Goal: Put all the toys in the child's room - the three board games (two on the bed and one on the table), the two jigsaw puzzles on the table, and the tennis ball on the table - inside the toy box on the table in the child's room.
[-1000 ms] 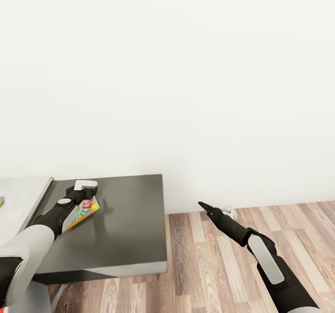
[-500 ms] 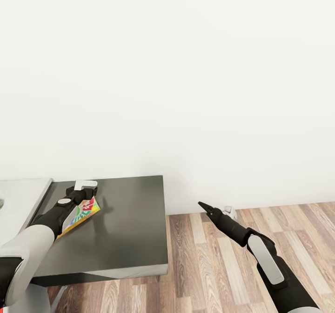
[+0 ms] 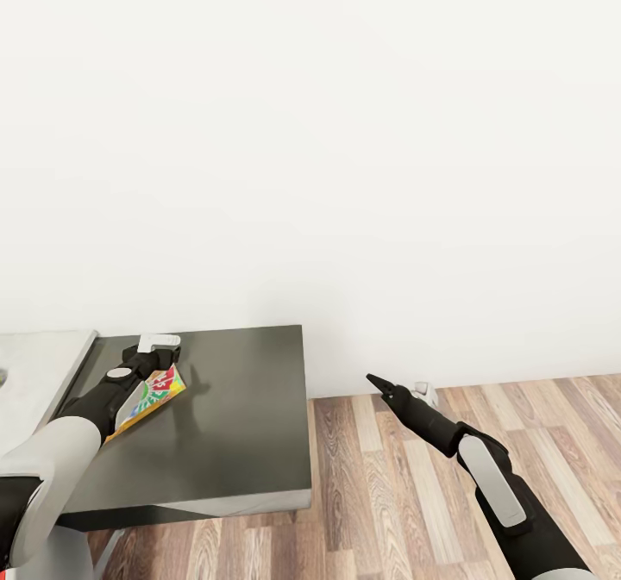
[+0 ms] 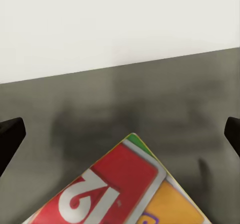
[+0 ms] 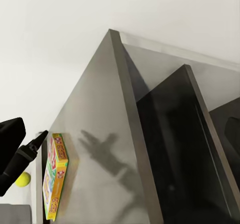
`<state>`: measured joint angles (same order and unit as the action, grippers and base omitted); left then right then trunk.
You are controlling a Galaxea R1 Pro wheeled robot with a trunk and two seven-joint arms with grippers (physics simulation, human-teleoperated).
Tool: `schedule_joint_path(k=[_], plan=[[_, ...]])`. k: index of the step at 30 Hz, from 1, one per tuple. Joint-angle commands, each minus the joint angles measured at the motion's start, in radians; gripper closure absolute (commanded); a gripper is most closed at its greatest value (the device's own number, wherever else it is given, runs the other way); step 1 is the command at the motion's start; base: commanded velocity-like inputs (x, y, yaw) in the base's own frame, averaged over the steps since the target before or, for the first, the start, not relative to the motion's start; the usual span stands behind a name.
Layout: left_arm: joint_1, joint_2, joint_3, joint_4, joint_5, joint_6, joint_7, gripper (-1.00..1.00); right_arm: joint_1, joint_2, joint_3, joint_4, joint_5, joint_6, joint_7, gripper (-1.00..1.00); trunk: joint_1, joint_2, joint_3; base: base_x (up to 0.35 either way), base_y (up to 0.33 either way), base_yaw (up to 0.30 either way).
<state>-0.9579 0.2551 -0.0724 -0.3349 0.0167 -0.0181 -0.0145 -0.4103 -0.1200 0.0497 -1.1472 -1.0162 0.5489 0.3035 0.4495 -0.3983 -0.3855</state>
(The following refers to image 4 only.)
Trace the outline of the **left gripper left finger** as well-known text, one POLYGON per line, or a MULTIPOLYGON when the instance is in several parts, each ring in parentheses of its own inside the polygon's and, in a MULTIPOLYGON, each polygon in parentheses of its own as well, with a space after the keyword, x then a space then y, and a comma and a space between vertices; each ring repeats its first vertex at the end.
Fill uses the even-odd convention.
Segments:
POLYGON ((0 122, 0 177, 26 136, 21 117, 0 122))

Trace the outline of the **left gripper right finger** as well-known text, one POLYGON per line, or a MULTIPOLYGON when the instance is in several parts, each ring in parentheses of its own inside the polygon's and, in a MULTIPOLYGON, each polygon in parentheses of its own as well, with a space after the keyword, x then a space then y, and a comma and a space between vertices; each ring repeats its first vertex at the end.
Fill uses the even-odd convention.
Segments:
POLYGON ((224 135, 235 149, 240 157, 240 119, 235 117, 229 117, 227 119, 224 135))

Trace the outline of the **board game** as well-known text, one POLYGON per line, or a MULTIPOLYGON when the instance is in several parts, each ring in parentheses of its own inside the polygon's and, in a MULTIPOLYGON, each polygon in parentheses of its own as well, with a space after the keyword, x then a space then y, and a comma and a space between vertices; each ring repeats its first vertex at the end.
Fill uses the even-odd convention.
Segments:
POLYGON ((21 224, 212 224, 132 132, 21 224))

